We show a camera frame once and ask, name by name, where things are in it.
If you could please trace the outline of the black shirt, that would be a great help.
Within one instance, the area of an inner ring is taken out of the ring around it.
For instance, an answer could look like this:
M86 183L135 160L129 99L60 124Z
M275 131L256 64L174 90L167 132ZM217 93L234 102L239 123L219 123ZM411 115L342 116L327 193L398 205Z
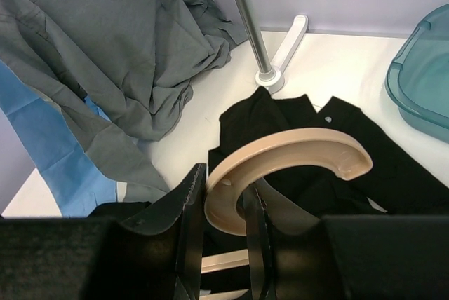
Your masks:
M83 299L199 299L209 272L248 267L238 299L447 299L448 216L316 217L266 181L315 166L345 181L373 168L351 136L324 128L247 144L213 173L196 164L148 208L103 221Z

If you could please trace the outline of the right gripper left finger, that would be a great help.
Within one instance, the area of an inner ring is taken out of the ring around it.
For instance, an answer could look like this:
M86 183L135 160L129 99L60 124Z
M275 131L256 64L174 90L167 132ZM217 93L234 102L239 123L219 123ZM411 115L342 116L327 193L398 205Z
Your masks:
M98 234L83 299L198 299L206 164L149 207L117 221L89 217Z

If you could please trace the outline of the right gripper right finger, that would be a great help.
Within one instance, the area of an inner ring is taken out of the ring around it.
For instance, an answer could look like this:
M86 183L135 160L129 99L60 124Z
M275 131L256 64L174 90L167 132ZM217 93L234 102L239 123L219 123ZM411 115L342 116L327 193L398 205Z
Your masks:
M253 299L346 299L328 232L265 180L242 194Z

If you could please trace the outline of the beige plastic hanger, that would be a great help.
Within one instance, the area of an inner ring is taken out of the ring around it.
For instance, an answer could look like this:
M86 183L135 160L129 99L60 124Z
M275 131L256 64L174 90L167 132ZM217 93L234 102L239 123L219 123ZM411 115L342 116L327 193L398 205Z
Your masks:
M258 179L286 168L312 165L350 181L369 172L373 162L352 137L336 130L287 130L251 142L224 159L209 175L204 206L216 229L246 235L246 222L237 210L238 199Z

